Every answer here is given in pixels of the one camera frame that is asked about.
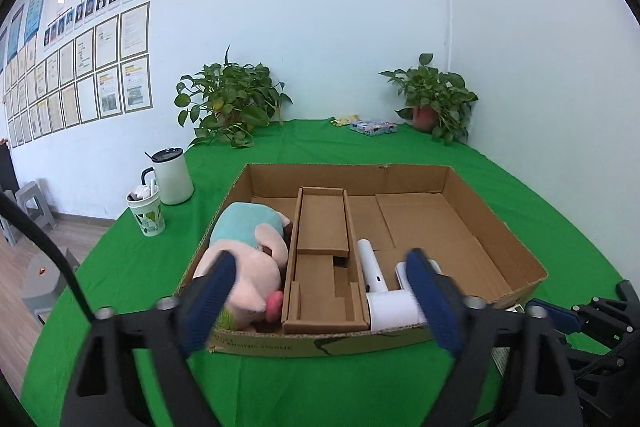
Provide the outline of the left potted green plant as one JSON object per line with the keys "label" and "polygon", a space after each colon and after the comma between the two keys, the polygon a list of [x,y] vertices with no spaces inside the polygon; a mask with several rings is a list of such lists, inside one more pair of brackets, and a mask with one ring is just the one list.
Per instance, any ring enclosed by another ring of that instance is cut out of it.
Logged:
{"label": "left potted green plant", "polygon": [[240,64],[228,56],[181,76],[174,98],[178,125],[193,127],[193,145],[221,143],[233,148],[252,146],[254,131],[282,122],[282,109],[292,103],[284,83],[272,78],[268,66]]}

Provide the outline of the leaf pattern paper cup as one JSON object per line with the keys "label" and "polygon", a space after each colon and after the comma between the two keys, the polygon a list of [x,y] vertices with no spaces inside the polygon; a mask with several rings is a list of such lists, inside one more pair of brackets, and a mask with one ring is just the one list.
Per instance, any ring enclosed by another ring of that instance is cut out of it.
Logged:
{"label": "leaf pattern paper cup", "polygon": [[157,236],[165,230],[160,190],[155,182],[139,185],[126,196],[126,202],[144,236]]}

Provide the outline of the green white medicine box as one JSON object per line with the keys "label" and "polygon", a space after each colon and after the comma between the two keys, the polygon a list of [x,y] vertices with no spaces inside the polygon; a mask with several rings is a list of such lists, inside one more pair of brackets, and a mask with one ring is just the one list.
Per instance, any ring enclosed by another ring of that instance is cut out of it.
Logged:
{"label": "green white medicine box", "polygon": [[[492,308],[492,311],[506,311],[518,314],[523,314],[525,312],[524,307],[519,303],[503,310]],[[510,355],[511,348],[509,346],[509,335],[511,335],[509,331],[506,331],[506,333],[498,333],[497,343],[494,347],[492,347],[490,352],[491,360],[494,362],[495,367],[501,377],[503,377],[506,373],[506,366],[508,365]]]}

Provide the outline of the white mug black lid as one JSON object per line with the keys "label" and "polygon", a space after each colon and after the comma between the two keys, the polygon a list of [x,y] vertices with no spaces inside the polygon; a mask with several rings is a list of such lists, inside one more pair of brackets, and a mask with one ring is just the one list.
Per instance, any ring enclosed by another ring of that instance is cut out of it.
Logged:
{"label": "white mug black lid", "polygon": [[152,166],[141,173],[141,184],[145,185],[146,176],[153,173],[164,205],[179,205],[191,198],[194,185],[181,147],[159,150],[150,156],[150,161]]}

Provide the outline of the patterned tissue pack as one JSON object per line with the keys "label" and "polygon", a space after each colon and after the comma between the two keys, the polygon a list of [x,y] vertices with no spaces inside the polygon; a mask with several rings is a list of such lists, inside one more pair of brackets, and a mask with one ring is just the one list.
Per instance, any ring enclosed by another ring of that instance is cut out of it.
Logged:
{"label": "patterned tissue pack", "polygon": [[349,129],[369,136],[393,134],[397,132],[397,124],[382,120],[357,120],[349,124]]}

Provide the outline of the grey plastic stool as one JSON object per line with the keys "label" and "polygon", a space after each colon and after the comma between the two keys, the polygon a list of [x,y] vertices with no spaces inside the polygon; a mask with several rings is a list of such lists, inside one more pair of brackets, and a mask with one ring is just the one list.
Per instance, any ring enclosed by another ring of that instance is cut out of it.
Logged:
{"label": "grey plastic stool", "polygon": [[[52,211],[36,181],[28,182],[16,193],[9,188],[3,190],[2,193],[12,202],[15,202],[38,227],[43,229],[46,225],[49,225],[51,229],[56,228],[56,221]],[[6,218],[1,218],[1,231],[6,243],[11,247],[15,246],[23,236]]]}

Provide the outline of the pink pig plush toy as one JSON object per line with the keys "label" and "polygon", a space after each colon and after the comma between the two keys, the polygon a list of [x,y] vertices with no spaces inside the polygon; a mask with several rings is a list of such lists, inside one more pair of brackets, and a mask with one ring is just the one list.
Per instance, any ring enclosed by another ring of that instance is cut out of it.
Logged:
{"label": "pink pig plush toy", "polygon": [[248,331],[256,323],[281,320],[285,236],[291,228],[282,212],[254,202],[232,202],[220,214],[194,272],[194,277],[205,275],[224,251],[234,257],[235,283],[216,321],[218,329]]}

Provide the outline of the yellow paper packet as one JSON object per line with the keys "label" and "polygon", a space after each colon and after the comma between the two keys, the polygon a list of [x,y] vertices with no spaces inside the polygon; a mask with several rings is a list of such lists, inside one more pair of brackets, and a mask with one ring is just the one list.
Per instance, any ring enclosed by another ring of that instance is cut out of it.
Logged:
{"label": "yellow paper packet", "polygon": [[358,120],[359,117],[357,115],[346,115],[341,117],[332,117],[330,124],[333,124],[335,127],[348,127]]}

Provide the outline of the potted green plant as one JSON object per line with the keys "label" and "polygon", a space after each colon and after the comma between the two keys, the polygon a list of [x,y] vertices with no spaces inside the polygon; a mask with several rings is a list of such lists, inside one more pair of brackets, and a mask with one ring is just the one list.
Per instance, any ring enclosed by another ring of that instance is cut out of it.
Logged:
{"label": "potted green plant", "polygon": [[272,78],[268,66],[240,64],[228,56],[181,76],[174,98],[178,125],[193,127],[193,145],[221,143],[233,148],[252,146],[254,131],[282,122],[282,109],[292,103],[284,83]]}
{"label": "potted green plant", "polygon": [[396,110],[402,120],[435,141],[464,143],[478,96],[461,75],[442,72],[433,61],[433,53],[423,52],[416,66],[383,70],[380,75],[405,99],[405,105]]}

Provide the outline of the right potted green plant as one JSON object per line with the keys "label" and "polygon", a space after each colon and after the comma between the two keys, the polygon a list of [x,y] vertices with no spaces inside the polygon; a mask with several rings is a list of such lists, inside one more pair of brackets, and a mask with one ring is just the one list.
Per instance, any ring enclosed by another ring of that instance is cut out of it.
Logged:
{"label": "right potted green plant", "polygon": [[402,120],[435,141],[464,143],[478,96],[461,75],[442,72],[433,61],[433,53],[423,52],[416,66],[383,70],[380,75],[405,99],[405,105],[396,110]]}

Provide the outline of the framed certificates on wall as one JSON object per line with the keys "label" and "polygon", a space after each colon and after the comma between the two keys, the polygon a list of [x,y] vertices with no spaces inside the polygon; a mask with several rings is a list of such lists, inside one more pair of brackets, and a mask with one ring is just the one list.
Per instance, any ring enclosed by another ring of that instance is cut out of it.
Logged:
{"label": "framed certificates on wall", "polygon": [[104,18],[40,62],[23,46],[1,73],[9,147],[151,109],[150,12],[144,2]]}

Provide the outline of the white handheld lint remover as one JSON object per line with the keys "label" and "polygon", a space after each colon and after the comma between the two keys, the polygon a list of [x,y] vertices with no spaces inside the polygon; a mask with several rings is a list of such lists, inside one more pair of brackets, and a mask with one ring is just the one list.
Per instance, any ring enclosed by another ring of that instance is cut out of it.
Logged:
{"label": "white handheld lint remover", "polygon": [[424,325],[425,317],[412,291],[405,288],[391,291],[387,287],[378,258],[367,239],[359,239],[357,253],[366,283],[371,331]]}

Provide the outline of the black cabinet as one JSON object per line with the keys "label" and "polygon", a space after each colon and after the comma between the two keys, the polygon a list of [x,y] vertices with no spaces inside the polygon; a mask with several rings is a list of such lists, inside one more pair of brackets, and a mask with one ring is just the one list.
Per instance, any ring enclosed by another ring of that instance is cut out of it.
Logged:
{"label": "black cabinet", "polygon": [[10,190],[15,194],[20,189],[15,174],[9,143],[5,139],[2,139],[0,143],[0,185],[2,192]]}

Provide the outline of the white rectangular device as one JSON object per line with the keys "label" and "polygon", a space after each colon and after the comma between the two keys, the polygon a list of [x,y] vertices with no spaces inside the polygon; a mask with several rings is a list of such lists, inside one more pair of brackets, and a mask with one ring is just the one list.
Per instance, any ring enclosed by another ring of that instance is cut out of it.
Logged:
{"label": "white rectangular device", "polygon": [[413,288],[412,281],[423,281],[428,274],[442,275],[442,270],[438,263],[433,259],[426,259],[420,262],[405,261],[398,262],[395,267],[395,274],[398,280],[399,288],[403,291],[410,291]]}

